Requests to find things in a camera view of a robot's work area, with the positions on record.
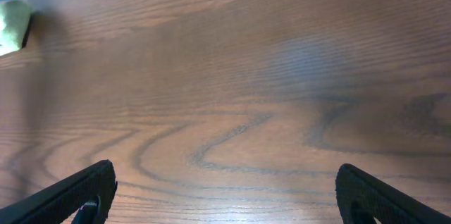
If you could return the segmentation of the folded green cloth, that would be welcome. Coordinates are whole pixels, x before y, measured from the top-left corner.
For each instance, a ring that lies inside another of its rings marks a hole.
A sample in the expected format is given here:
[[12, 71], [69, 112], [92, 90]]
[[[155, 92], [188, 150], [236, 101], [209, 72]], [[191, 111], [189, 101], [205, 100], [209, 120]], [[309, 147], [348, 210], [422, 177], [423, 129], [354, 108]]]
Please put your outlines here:
[[1, 4], [1, 56], [22, 49], [32, 9], [21, 0]]

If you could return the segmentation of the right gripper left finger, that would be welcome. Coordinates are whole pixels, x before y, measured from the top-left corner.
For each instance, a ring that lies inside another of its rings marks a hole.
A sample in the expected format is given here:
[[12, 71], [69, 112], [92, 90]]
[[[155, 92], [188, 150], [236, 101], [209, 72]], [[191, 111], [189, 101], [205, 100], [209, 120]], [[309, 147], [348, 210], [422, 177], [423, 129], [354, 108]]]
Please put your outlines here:
[[99, 161], [21, 201], [1, 209], [1, 223], [104, 224], [118, 183], [112, 162]]

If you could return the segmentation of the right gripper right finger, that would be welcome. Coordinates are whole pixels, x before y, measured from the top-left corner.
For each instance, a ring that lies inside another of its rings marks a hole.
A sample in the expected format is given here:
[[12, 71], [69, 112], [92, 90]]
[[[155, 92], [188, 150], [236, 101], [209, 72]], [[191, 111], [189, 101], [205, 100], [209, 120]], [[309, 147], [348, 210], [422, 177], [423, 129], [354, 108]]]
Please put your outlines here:
[[335, 179], [344, 224], [450, 224], [450, 217], [411, 198], [351, 164]]

